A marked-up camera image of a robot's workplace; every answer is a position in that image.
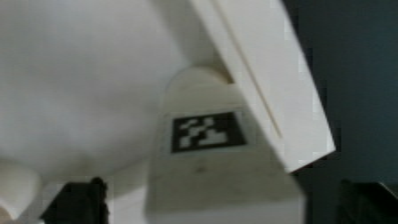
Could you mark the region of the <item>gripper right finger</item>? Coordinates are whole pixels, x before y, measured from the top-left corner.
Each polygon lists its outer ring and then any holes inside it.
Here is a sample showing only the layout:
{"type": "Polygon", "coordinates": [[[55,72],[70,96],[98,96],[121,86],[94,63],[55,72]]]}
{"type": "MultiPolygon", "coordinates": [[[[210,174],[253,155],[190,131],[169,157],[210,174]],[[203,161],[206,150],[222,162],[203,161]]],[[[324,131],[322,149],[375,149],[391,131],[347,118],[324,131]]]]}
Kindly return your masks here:
{"type": "Polygon", "coordinates": [[[398,183],[340,183],[336,224],[398,224],[398,183]]]}

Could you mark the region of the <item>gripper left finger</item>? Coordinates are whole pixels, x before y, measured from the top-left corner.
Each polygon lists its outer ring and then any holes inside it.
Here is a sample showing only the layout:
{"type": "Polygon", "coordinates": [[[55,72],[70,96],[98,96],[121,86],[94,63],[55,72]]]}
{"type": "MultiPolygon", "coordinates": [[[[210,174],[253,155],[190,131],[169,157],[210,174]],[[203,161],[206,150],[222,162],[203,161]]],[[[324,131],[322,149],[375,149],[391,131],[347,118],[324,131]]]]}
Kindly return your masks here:
{"type": "Polygon", "coordinates": [[[109,224],[107,190],[100,177],[70,182],[39,216],[45,224],[109,224]]]}

